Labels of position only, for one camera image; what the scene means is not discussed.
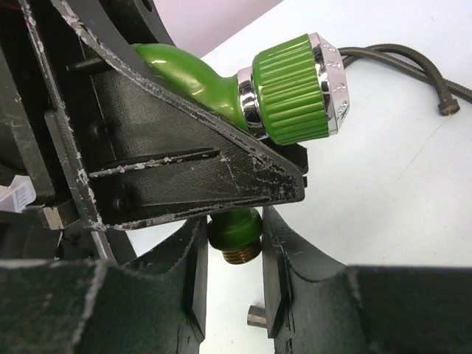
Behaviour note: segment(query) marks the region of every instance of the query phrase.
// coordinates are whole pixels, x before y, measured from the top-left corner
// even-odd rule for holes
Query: chrome ring
[[[237,72],[237,93],[241,111],[248,125],[249,133],[257,139],[267,137],[266,129],[261,120],[257,94],[252,83],[252,68],[244,68]]]
[[[330,135],[337,134],[350,106],[341,54],[318,33],[310,35],[310,43]]]

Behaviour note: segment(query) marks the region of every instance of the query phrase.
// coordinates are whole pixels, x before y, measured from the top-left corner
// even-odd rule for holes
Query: green knob
[[[193,55],[164,44],[135,50],[160,75],[257,138],[280,145],[338,132],[349,108],[339,51],[316,33],[256,55],[252,67],[220,77]]]
[[[265,130],[277,144],[330,135],[308,35],[256,55],[252,74]]]

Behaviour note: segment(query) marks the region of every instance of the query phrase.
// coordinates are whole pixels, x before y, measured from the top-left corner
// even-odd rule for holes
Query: hose end fitting
[[[255,208],[229,210],[211,218],[208,241],[214,249],[223,252],[226,262],[247,263],[262,251],[263,220]]]
[[[441,100],[437,105],[442,116],[452,116],[460,110],[459,103],[452,97]]]

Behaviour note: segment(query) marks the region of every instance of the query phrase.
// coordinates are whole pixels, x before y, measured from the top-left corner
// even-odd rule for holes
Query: green plastic part
[[[263,220],[255,208],[211,215],[208,240],[214,249],[233,251],[248,245],[263,233]]]
[[[308,35],[258,54],[252,73],[263,124],[274,142],[287,145],[330,135]]]
[[[167,44],[134,44],[136,52],[162,77],[193,99],[247,131],[237,78],[221,77],[197,57]]]

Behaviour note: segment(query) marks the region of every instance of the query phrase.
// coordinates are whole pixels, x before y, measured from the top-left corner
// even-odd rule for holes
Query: white background
[[[154,0],[170,37],[198,57],[282,0]]]
[[[471,87],[471,19],[468,0],[284,0],[204,60],[231,75],[260,50],[319,32],[337,47],[411,46]],[[306,144],[307,197],[279,206],[282,216],[344,263],[472,266],[472,106],[459,100],[458,114],[441,117],[432,88],[368,60],[347,69],[347,83],[346,122],[339,135]],[[266,332],[246,326],[248,307],[262,304],[261,259],[230,266],[210,249],[201,353],[273,353]]]

